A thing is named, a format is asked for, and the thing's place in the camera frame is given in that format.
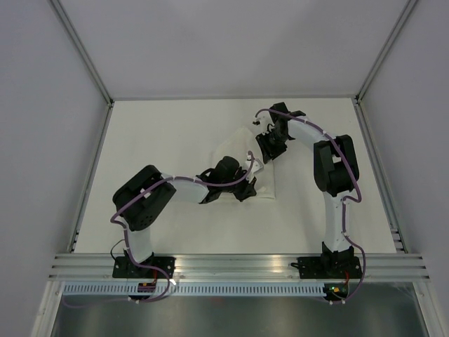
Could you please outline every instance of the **white fabric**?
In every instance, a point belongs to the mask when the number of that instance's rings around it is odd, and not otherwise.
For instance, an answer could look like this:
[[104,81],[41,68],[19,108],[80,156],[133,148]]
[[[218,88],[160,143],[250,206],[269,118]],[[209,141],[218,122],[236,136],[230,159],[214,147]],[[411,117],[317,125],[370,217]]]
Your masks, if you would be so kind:
[[[240,165],[243,165],[248,150],[251,150],[254,157],[260,159],[262,162],[262,152],[255,139],[255,134],[251,132],[250,129],[241,127],[218,146],[216,151],[214,151],[210,167],[215,167],[224,156],[233,157],[239,161]],[[264,169],[256,173],[255,177],[257,178],[255,184],[257,195],[253,198],[275,199],[273,162],[271,161],[268,164],[264,164]],[[230,193],[222,193],[220,198],[215,202],[219,202],[220,200],[234,200],[235,202],[239,202],[235,199],[235,196]]]

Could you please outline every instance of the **wire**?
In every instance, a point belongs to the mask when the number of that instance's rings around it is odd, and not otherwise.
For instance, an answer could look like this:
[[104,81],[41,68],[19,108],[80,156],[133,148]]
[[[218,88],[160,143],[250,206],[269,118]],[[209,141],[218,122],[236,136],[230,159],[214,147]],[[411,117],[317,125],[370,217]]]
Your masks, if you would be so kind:
[[145,300],[141,300],[140,302],[154,302],[156,300],[160,300],[162,299],[165,294],[167,293],[168,289],[170,288],[170,277],[168,276],[168,274],[162,270],[159,267],[153,266],[153,265],[143,265],[139,262],[137,262],[134,259],[133,254],[131,253],[131,249],[130,249],[130,245],[129,245],[129,237],[128,237],[128,226],[125,225],[122,221],[117,220],[117,218],[119,216],[121,216],[121,214],[126,211],[129,207],[131,207],[137,200],[143,198],[147,193],[150,193],[152,190],[156,189],[158,186],[167,183],[169,181],[172,180],[183,180],[183,181],[190,181],[192,183],[195,184],[200,184],[203,186],[211,186],[211,187],[229,187],[229,186],[234,186],[237,185],[239,183],[241,183],[242,181],[244,181],[251,173],[251,170],[253,169],[253,165],[254,165],[254,154],[251,151],[248,151],[248,155],[250,156],[250,167],[248,168],[248,170],[245,172],[245,174],[243,176],[241,176],[239,179],[232,181],[230,183],[224,183],[224,184],[215,184],[215,183],[206,183],[202,180],[199,180],[198,178],[190,178],[190,177],[183,177],[183,176],[176,176],[176,177],[167,177],[164,179],[161,179],[160,181],[154,183],[153,185],[151,185],[150,187],[148,187],[146,190],[144,190],[143,192],[141,192],[140,194],[138,194],[137,196],[135,196],[134,198],[132,198],[127,204],[125,204],[123,207],[121,207],[112,217],[111,217],[111,223],[115,223],[117,225],[120,225],[123,228],[123,235],[124,235],[124,240],[125,240],[125,244],[126,244],[126,252],[128,253],[128,256],[131,260],[131,262],[136,265],[137,267],[141,267],[144,269],[153,269],[156,270],[157,272],[160,272],[167,280],[167,286],[165,287],[165,289],[163,290],[163,292],[154,297],[154,298],[148,298]]
[[114,254],[112,254],[112,251],[114,250],[115,247],[117,247],[117,245],[122,242],[125,241],[125,239],[120,240],[119,242],[117,242],[115,245],[112,246],[111,251],[109,252],[111,254],[111,257],[114,259],[114,262],[117,262],[117,259],[115,258]]
[[[287,117],[289,119],[294,119],[295,121],[299,121],[303,124],[309,125],[312,128],[314,128],[315,130],[317,130],[319,133],[321,133],[325,138],[329,139],[330,143],[332,144],[332,146],[335,148],[335,151],[337,151],[338,155],[340,156],[340,159],[342,160],[342,163],[344,165],[344,167],[346,168],[349,177],[351,178],[351,182],[352,185],[354,186],[356,193],[357,193],[357,198],[354,198],[350,195],[345,195],[342,198],[342,203],[343,203],[343,207],[342,207],[342,234],[343,237],[346,239],[346,241],[348,241],[352,246],[356,247],[361,253],[362,253],[362,261],[363,261],[363,267],[362,267],[362,276],[360,277],[360,281],[357,284],[357,287],[354,289],[354,291],[348,295],[346,297],[346,300],[349,300],[350,298],[352,298],[352,296],[354,296],[354,294],[360,289],[360,286],[363,283],[363,280],[365,279],[365,274],[366,274],[366,253],[363,250],[363,248],[356,244],[354,241],[352,241],[352,239],[349,238],[347,231],[346,231],[346,200],[352,200],[356,203],[359,203],[362,201],[362,194],[360,191],[360,187],[358,186],[357,183],[357,179],[354,175],[354,172],[352,172],[351,170],[351,166],[349,165],[349,162],[347,161],[346,157],[344,156],[343,152],[341,151],[341,149],[338,147],[337,143],[335,142],[335,140],[332,138],[332,136],[330,136],[328,133],[326,133],[321,127],[319,127],[318,125],[312,123],[309,120],[306,119],[302,119],[296,116],[292,116],[291,114],[286,114],[284,112],[280,112],[277,110],[273,110],[273,109],[261,109],[259,110],[256,114],[255,117],[257,117],[261,112],[272,112],[274,114],[279,114],[281,116]],[[340,304],[342,303],[341,300],[337,301],[337,302],[333,302],[334,304]]]

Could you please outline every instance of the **purple cable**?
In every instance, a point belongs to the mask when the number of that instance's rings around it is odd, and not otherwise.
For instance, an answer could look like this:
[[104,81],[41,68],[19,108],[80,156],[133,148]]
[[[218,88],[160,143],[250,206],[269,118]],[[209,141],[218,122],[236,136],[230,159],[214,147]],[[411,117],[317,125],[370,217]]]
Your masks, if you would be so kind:
[[150,187],[148,187],[145,191],[141,192],[140,194],[138,194],[136,197],[132,198],[125,206],[123,206],[121,209],[119,209],[112,217],[111,217],[111,223],[115,223],[117,225],[120,225],[123,228],[124,231],[124,237],[125,237],[125,243],[126,243],[126,250],[128,252],[128,256],[131,260],[131,262],[136,265],[137,267],[141,267],[144,269],[153,269],[153,270],[157,270],[158,272],[160,272],[166,279],[167,279],[167,286],[165,287],[165,289],[163,290],[163,292],[154,297],[154,298],[148,298],[147,300],[141,300],[140,302],[154,302],[156,300],[161,299],[168,291],[168,289],[170,288],[170,277],[168,276],[168,274],[162,270],[161,268],[152,266],[152,265],[142,265],[139,262],[137,262],[134,257],[133,254],[131,253],[131,249],[129,248],[129,239],[128,239],[128,228],[126,227],[126,225],[121,222],[120,220],[117,220],[117,218],[124,212],[126,211],[129,207],[131,207],[137,200],[139,200],[140,198],[142,198],[144,195],[146,195],[147,193],[150,193],[152,190],[154,190],[156,187],[167,183],[169,181],[172,180],[184,180],[184,181],[191,181],[193,183],[196,184],[200,184],[203,186],[211,186],[211,187],[229,187],[229,186],[234,186],[239,184],[240,182],[244,181],[250,174],[252,168],[253,168],[253,164],[254,164],[254,155],[251,151],[248,151],[249,156],[251,157],[251,163],[250,163],[250,167],[248,168],[248,170],[246,171],[246,173],[240,177],[239,179],[232,181],[230,183],[224,183],[224,184],[215,184],[215,183],[206,183],[204,181],[201,181],[197,178],[190,178],[190,177],[183,177],[183,176],[179,176],[179,177],[168,177],[165,179],[162,179],[160,181],[158,181],[157,183],[154,183],[153,185],[151,185]]
[[[257,112],[257,114],[255,114],[255,117],[257,117],[261,112],[272,112],[274,114],[280,114],[281,116],[285,116],[289,119],[294,119],[295,121],[300,121],[306,125],[310,125],[312,128],[314,128],[315,130],[317,130],[319,133],[321,133],[322,135],[324,135],[324,137],[326,137],[327,139],[329,139],[329,141],[331,142],[332,146],[335,148],[335,151],[337,151],[338,155],[340,156],[342,163],[344,165],[344,167],[346,168],[346,170],[348,171],[349,177],[351,178],[351,182],[354,185],[354,188],[357,192],[357,199],[354,197],[351,197],[349,195],[346,195],[343,197],[342,201],[343,201],[343,207],[342,207],[342,233],[344,238],[346,239],[346,241],[348,241],[352,246],[358,248],[360,250],[360,252],[362,253],[362,260],[363,260],[363,268],[362,268],[362,276],[360,278],[360,281],[357,284],[357,287],[354,289],[354,291],[352,291],[351,294],[349,294],[346,298],[346,300],[349,300],[350,298],[352,298],[352,296],[354,296],[354,294],[359,290],[360,286],[362,285],[363,280],[365,279],[365,273],[366,273],[366,253],[363,250],[363,248],[356,244],[354,241],[352,241],[349,236],[345,233],[347,233],[346,231],[346,204],[345,201],[346,200],[352,200],[356,203],[359,203],[362,201],[362,193],[360,191],[360,187],[357,184],[357,179],[354,176],[354,173],[351,170],[351,166],[349,165],[346,157],[344,156],[343,152],[341,151],[341,149],[338,147],[337,143],[334,141],[334,139],[328,135],[321,127],[319,127],[318,125],[306,120],[306,119],[301,119],[299,117],[295,117],[292,116],[290,114],[286,114],[284,112],[280,112],[277,110],[273,110],[273,109],[261,109]],[[340,304],[342,303],[342,300],[338,300],[338,301],[333,301],[334,304]]]

